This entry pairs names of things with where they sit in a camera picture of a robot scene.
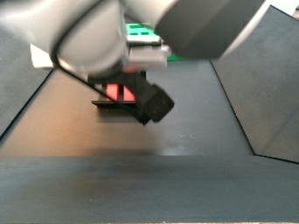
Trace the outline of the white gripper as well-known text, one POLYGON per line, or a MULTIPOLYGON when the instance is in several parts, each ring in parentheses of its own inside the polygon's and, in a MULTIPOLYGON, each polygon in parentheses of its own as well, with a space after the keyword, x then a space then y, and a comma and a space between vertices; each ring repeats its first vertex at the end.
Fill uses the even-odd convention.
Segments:
POLYGON ((147 71, 167 68, 167 57, 171 48, 163 39, 154 35, 130 35, 128 58, 124 66, 126 71, 147 71))

